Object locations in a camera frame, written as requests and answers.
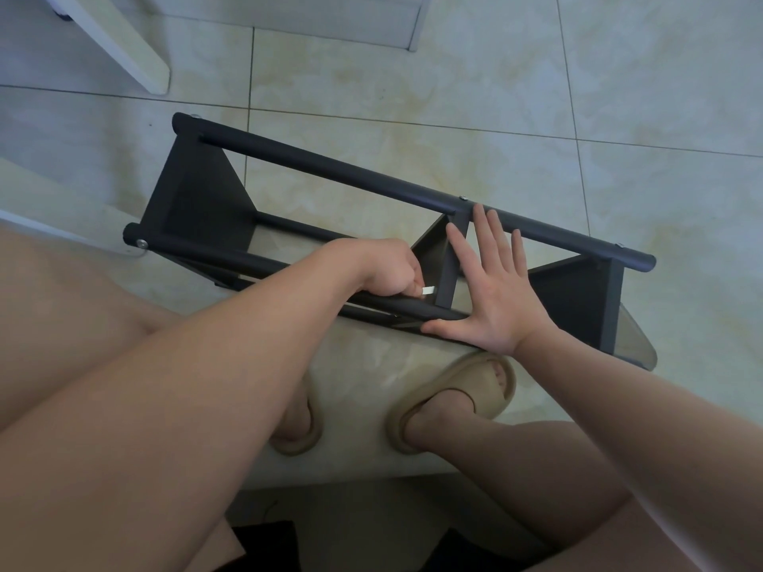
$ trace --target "forearm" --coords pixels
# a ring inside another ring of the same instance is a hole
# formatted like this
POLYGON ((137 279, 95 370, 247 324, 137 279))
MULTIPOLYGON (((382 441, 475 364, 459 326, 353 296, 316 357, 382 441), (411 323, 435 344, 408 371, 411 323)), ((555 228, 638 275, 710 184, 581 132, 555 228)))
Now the forearm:
POLYGON ((79 570, 102 569, 104 557, 114 570, 190 557, 362 283, 359 263, 317 251, 150 336, 3 432, 0 533, 15 568, 50 565, 41 542, 79 570))
POLYGON ((515 357, 698 564, 761 565, 763 429, 561 331, 515 357))

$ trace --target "right hand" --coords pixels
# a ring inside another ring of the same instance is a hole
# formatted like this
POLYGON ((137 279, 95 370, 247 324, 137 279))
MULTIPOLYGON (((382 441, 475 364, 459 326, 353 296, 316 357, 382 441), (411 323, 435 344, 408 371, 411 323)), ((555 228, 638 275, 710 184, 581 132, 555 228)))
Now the right hand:
POLYGON ((482 263, 461 231, 452 223, 447 226, 448 240, 469 284, 472 314, 458 321, 427 321, 421 331, 512 355, 524 339, 556 325, 530 287, 519 230, 511 233, 509 243, 498 213, 486 216, 482 204, 474 205, 474 227, 482 263))

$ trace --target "left hand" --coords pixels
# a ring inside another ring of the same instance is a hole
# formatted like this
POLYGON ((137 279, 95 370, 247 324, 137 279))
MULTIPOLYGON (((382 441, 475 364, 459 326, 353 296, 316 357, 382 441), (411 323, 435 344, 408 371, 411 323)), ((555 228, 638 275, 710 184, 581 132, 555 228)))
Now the left hand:
POLYGON ((388 297, 402 293, 421 297, 424 276, 414 252, 400 239, 343 239, 336 243, 346 246, 343 255, 357 261, 361 269, 358 290, 388 297))

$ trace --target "foot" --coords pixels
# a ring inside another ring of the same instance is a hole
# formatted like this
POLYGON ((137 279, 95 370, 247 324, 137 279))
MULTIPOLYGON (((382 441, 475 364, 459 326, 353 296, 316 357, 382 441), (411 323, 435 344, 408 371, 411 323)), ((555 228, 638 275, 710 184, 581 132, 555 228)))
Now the foot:
MULTIPOLYGON (((492 361, 495 380, 506 389, 506 374, 496 361, 492 361)), ((414 413, 403 428, 403 439, 422 452, 431 452, 433 444, 453 425, 474 414, 474 402, 463 391, 448 389, 440 391, 427 400, 414 413)))
POLYGON ((281 416, 281 423, 275 428, 271 437, 294 442, 302 439, 310 432, 311 424, 312 416, 308 406, 308 388, 301 381, 291 397, 286 411, 281 416))

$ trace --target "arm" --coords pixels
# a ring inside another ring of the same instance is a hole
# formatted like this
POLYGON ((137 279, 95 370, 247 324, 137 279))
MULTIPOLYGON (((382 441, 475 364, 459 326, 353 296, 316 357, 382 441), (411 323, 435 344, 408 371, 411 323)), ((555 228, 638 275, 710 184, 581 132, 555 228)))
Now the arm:
POLYGON ((482 263, 449 229, 474 310, 422 328, 513 355, 704 570, 763 567, 763 429, 559 330, 529 286, 518 231, 474 209, 482 263))
POLYGON ((182 568, 345 300, 422 282, 403 241, 331 242, 73 381, 0 434, 5 567, 182 568))

